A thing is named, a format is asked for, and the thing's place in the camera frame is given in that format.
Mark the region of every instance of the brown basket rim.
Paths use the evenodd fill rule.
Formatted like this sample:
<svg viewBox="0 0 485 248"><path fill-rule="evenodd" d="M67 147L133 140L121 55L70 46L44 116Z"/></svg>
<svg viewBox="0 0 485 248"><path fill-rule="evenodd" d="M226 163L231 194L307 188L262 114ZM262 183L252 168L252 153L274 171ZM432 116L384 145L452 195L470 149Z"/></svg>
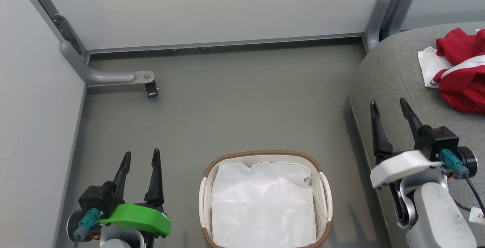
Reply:
<svg viewBox="0 0 485 248"><path fill-rule="evenodd" d="M237 158L237 157L254 156L254 155L291 155L291 156L298 156L298 157L302 157L302 158L305 158L308 161L310 161L310 163L312 163L312 165L317 169L317 172L323 172L322 167L317 163L317 161L312 156L310 156L306 153L302 153L302 152L299 152L299 151L291 151L291 150L254 150L254 151L243 151L243 152L231 153L231 154L220 156L219 158L213 160L209 164L206 171L204 172L204 177L208 177L209 172L211 172L213 167L217 163L220 163L223 160L227 160L227 159L231 159L231 158ZM300 247L300 248L317 248L317 247L319 247L329 237L331 229L332 229L332 222L328 221L326 226L325 226L324 234L322 235L322 237L319 240L317 240L315 243L312 243L308 246ZM209 236L207 228L205 228L205 227L202 228L202 234L204 235L204 238L206 239L207 243L209 245L211 245L211 247L222 248L220 246L217 246L216 243L213 242L213 240Z"/></svg>

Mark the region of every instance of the gray floor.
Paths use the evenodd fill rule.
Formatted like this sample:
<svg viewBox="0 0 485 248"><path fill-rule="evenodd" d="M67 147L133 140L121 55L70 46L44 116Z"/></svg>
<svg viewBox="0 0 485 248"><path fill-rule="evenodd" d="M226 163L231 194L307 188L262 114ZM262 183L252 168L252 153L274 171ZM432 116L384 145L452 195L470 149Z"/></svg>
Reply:
<svg viewBox="0 0 485 248"><path fill-rule="evenodd" d="M208 164L227 153L284 149L310 154L329 179L334 227L324 247L390 247L347 101L365 56L359 41L142 55L91 63L107 71L152 70L159 97L147 99L135 85L89 91L63 224L87 186L113 179L126 151L132 164L125 200L142 202L159 148L173 227L156 244L205 247L197 198ZM62 228L57 248L71 246Z"/></svg>

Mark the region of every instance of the white stripe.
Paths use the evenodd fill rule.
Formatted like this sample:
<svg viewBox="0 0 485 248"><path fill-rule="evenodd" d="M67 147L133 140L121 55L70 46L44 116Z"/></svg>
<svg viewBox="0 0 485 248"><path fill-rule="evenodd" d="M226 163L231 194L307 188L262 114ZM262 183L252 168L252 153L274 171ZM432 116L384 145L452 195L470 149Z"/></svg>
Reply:
<svg viewBox="0 0 485 248"><path fill-rule="evenodd" d="M446 72L443 73L441 78L443 78L446 75L448 75L448 74L450 74L454 71L457 71L457 70L466 69L466 68L473 68L473 67L478 67L478 66L482 66L482 65L485 65L485 56L473 57L473 58L465 60L462 63L454 66L450 70L447 70Z"/></svg>

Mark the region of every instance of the gray ottoman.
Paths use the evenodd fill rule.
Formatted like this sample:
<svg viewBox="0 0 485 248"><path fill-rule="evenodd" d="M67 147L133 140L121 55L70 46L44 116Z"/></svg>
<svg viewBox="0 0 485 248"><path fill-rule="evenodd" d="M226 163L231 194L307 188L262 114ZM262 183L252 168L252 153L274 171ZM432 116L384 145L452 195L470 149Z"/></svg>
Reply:
<svg viewBox="0 0 485 248"><path fill-rule="evenodd" d="M399 98L407 99L423 124L447 126L460 137L460 145L468 146L478 157L478 173L471 179L478 193L485 199L485 116L465 115L453 110L437 89L424 87L418 51L436 47L436 39L455 28L467 34L485 28L485 22L439 25L399 33L383 40L364 58L350 91L350 102L359 129L369 169L375 166L372 149L371 115L369 104L375 100L381 112L381 122L394 150L411 150L414 141L409 124L402 116ZM464 180L451 179L450 194L465 206L478 203ZM397 225L394 203L388 188L378 192L383 216L394 248L407 248L406 231ZM468 220L468 212L462 210ZM478 246L485 246L485 226L469 224Z"/></svg>

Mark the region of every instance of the white partition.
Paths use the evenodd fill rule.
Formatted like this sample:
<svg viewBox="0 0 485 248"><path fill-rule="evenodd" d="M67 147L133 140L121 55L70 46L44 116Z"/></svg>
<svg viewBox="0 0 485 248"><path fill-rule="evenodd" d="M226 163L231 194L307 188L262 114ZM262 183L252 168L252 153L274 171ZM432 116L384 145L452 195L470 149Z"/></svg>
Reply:
<svg viewBox="0 0 485 248"><path fill-rule="evenodd" d="M85 85L31 1L0 11L0 246L51 248Z"/></svg>
<svg viewBox="0 0 485 248"><path fill-rule="evenodd" d="M402 29L485 20L485 0L414 0Z"/></svg>
<svg viewBox="0 0 485 248"><path fill-rule="evenodd" d="M52 1L91 53L143 46L361 35L376 3L376 0Z"/></svg>

